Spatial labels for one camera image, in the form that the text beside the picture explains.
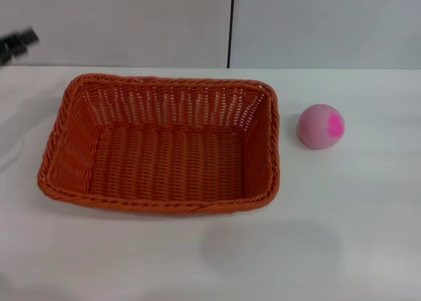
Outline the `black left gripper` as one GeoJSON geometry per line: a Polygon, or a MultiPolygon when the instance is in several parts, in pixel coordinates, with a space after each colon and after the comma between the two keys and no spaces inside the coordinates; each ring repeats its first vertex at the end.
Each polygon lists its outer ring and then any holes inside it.
{"type": "Polygon", "coordinates": [[[27,46],[39,42],[39,37],[33,28],[9,33],[1,37],[1,65],[8,63],[13,57],[18,58],[28,52],[27,46]]]}

